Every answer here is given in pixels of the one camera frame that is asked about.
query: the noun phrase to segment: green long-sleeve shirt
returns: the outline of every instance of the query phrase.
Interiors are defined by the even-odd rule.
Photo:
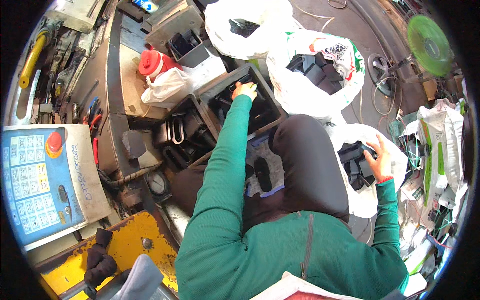
[[[251,107],[248,96],[235,98],[205,170],[175,261],[180,299],[248,299],[285,271],[362,299],[403,290],[408,272],[400,259],[393,180],[377,184],[371,247],[356,241],[335,217],[310,211],[259,224],[241,235]]]

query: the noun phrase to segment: electric fan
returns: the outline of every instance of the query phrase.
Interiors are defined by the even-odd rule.
[[[444,77],[452,69],[453,54],[448,40],[437,23],[429,17],[415,15],[410,19],[407,40],[413,56],[409,55],[392,66],[380,54],[374,53],[368,57],[368,73],[380,92],[386,96],[392,96],[395,92],[394,78],[390,78],[392,74],[410,61],[416,60],[426,72],[409,78],[406,82],[415,82],[431,75]]]

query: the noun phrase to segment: black cloth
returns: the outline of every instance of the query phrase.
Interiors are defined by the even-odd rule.
[[[107,277],[117,271],[117,263],[107,254],[107,246],[113,233],[103,228],[96,230],[96,243],[87,249],[87,271],[84,275],[85,283],[93,288],[98,287]]]
[[[347,190],[330,137],[319,121],[307,115],[292,116],[271,137],[272,152],[282,158],[285,188],[265,198],[244,196],[243,232],[300,210],[329,214],[347,224]],[[172,183],[173,201],[189,216],[205,168],[183,170]]]

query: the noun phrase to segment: person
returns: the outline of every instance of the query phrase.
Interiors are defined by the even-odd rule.
[[[270,142],[285,171],[285,188],[274,194],[281,195],[244,198],[247,127],[256,97],[252,85],[236,83],[208,166],[181,172],[173,184],[180,205],[194,203],[175,260],[180,299],[249,299],[285,271],[329,292],[361,299],[403,291],[408,272],[400,258],[397,197],[382,137],[377,136],[379,145],[367,143],[376,160],[364,153],[378,197],[369,246],[351,235],[348,197],[333,145],[310,116],[288,118]],[[192,190],[198,191],[196,199]]]

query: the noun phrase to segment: metal bolt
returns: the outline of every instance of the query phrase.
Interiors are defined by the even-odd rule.
[[[153,241],[149,238],[144,238],[142,240],[142,246],[145,248],[145,249],[152,249],[152,246],[153,246]]]

